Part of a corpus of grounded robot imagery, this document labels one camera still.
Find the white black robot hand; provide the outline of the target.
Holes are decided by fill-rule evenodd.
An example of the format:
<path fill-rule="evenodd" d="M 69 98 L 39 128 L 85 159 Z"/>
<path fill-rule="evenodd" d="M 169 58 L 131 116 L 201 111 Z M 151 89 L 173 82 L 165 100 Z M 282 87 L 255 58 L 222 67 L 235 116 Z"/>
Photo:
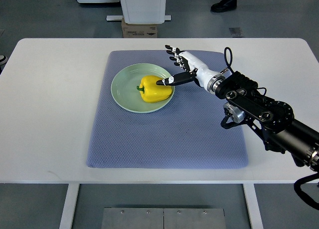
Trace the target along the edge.
<path fill-rule="evenodd" d="M 210 70 L 204 62 L 188 51 L 170 45 L 165 47 L 166 52 L 171 55 L 169 58 L 174 61 L 174 65 L 182 68 L 184 72 L 158 80 L 156 85 L 178 86 L 194 81 L 207 92 L 215 94 L 219 84 L 225 80 L 222 73 Z"/>

